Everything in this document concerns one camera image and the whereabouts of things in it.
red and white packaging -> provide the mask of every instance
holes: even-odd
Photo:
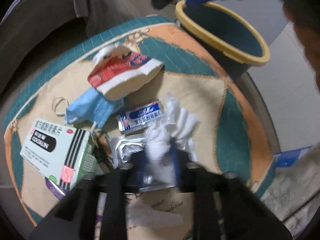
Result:
[[[118,100],[150,82],[163,62],[133,52],[123,45],[110,45],[93,58],[89,83],[107,99]]]

crumpled tissue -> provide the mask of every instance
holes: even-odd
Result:
[[[181,225],[181,215],[154,210],[152,207],[137,201],[126,207],[126,223],[128,227],[174,227]]]
[[[154,179],[176,185],[173,163],[166,153],[170,150],[170,139],[175,138],[177,149],[190,153],[192,161],[197,161],[192,131],[198,122],[195,114],[180,107],[179,100],[167,94],[166,112],[156,119],[145,131],[146,154]]]

yellow bin rim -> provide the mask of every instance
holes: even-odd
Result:
[[[240,15],[236,14],[234,11],[231,11],[230,9],[213,3],[213,2],[207,2],[204,4],[205,6],[213,7],[215,9],[218,9],[220,11],[223,11],[239,22],[241,22],[251,33],[252,35],[258,40],[261,49],[262,49],[262,57],[257,57],[250,55],[232,45],[225,42],[224,40],[218,38],[217,36],[213,35],[206,29],[202,28],[200,25],[196,24],[193,20],[191,20],[183,11],[183,9],[186,7],[185,1],[180,1],[176,5],[175,14],[179,22],[191,33],[193,33],[196,37],[203,40],[207,44],[211,45],[212,47],[218,49],[221,51],[225,56],[240,62],[240,63],[247,63],[249,65],[253,66],[263,66],[265,63],[268,62],[270,59],[270,50],[260,33],[244,18],[242,18]]]

face mask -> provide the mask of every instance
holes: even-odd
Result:
[[[92,130],[95,126],[101,129],[109,116],[123,105],[123,98],[116,101],[108,100],[91,87],[67,107],[64,119],[67,124],[89,120],[93,122]]]

teal and peach tablecloth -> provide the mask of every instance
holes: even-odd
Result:
[[[169,20],[150,16],[118,25],[66,52],[28,85],[7,113],[4,123],[7,165],[33,224],[39,223],[58,200],[46,187],[43,176],[20,156],[21,145],[36,117],[65,124],[63,117],[51,110],[53,99],[64,97],[72,102],[86,91],[90,87],[87,76],[93,68],[93,56],[100,48],[115,42],[164,62],[163,69],[150,83],[128,96],[126,107],[155,99],[164,103],[170,92],[182,107],[199,117],[193,133],[199,162],[212,172],[236,172],[261,197],[274,176],[273,158],[263,127],[248,101],[201,45]],[[120,136],[114,116],[103,129],[110,137]],[[128,231],[130,239],[191,237],[191,194],[169,189],[144,193],[141,198],[150,205],[162,203],[156,207],[161,211],[177,206],[172,212],[181,214],[184,222],[165,230],[133,228]]]

